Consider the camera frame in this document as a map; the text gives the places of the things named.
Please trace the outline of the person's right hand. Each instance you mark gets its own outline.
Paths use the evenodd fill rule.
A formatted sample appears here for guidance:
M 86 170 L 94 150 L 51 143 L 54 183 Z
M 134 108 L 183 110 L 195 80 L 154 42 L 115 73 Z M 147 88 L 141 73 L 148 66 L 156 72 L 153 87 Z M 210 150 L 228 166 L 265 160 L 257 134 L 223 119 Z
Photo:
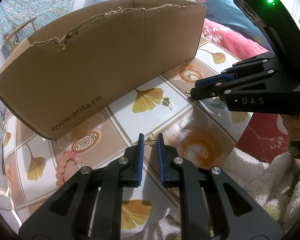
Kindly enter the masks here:
M 300 114 L 298 116 L 281 114 L 280 116 L 290 139 L 292 141 L 300 141 Z

